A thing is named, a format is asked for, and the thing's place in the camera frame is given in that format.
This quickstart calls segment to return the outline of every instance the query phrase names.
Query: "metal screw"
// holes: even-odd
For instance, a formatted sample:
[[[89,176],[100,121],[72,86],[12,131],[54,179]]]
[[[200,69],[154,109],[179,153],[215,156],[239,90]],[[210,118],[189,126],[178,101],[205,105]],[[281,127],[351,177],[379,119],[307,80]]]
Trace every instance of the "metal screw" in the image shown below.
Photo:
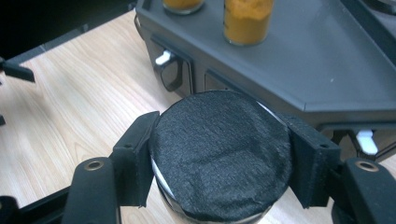
[[[362,170],[368,171],[368,172],[378,172],[379,169],[375,164],[372,164],[367,161],[357,161],[355,164],[361,168]]]
[[[102,168],[104,163],[102,161],[91,161],[90,163],[86,164],[84,169],[87,171],[94,171],[94,170],[99,170]]]

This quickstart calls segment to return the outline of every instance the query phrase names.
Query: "wooden table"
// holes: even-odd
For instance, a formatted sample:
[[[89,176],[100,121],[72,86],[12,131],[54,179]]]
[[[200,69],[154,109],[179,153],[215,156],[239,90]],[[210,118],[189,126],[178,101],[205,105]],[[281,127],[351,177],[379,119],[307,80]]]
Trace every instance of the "wooden table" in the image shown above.
[[[107,157],[140,115],[180,97],[155,78],[129,12],[23,64],[36,83],[1,74],[0,195],[25,206],[70,185],[75,167]],[[396,174],[395,157],[383,162]],[[175,223],[154,185],[123,223]],[[304,210],[290,189],[261,223],[332,223],[331,206]]]

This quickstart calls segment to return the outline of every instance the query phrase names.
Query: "orange powder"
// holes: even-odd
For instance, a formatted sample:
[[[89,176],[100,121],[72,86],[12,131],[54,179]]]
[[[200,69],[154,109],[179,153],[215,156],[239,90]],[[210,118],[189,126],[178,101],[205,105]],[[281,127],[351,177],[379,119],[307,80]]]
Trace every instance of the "orange powder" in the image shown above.
[[[262,41],[268,30],[274,0],[225,0],[224,35],[236,44]]]
[[[190,9],[197,7],[203,0],[163,0],[163,3],[173,9]]]

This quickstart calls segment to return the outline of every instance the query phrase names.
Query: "spice jar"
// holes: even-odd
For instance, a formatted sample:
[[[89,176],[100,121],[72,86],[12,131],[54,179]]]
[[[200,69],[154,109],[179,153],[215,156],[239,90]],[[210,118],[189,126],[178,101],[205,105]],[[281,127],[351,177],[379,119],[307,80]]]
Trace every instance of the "spice jar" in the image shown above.
[[[264,40],[274,0],[224,0],[224,36],[235,45]]]
[[[163,0],[163,7],[173,13],[187,15],[198,10],[203,3],[204,0]]]

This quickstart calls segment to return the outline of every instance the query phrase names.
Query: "black cloth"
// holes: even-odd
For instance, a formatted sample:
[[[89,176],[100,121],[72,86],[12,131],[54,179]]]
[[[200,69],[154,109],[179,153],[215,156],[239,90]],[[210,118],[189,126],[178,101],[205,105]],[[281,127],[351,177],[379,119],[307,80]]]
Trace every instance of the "black cloth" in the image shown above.
[[[149,144],[176,201],[197,220],[259,214],[288,186],[287,126],[235,91],[207,91],[172,105]]]

